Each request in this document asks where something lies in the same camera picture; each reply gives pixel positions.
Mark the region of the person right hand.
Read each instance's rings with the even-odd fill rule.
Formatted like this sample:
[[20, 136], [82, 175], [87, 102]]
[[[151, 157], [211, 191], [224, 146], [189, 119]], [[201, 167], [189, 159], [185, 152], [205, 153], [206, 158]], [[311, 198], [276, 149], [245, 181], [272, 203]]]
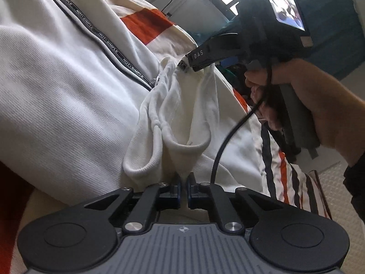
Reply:
[[290, 84], [313, 114], [317, 136], [353, 166], [364, 154], [364, 100], [302, 59], [272, 68], [272, 84]]

